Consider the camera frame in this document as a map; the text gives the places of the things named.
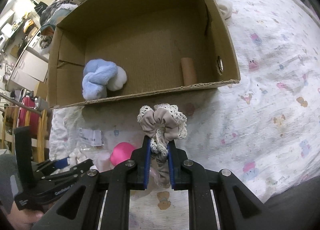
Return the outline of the person's left hand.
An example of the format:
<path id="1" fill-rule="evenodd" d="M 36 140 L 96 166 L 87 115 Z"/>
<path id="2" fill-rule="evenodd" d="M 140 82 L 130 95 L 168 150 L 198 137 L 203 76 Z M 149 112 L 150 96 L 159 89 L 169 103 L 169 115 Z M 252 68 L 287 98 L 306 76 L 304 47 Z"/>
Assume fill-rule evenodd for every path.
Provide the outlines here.
<path id="1" fill-rule="evenodd" d="M 38 210 L 19 210 L 16 203 L 12 204 L 7 219 L 14 229 L 30 230 L 42 218 L 44 213 Z"/>

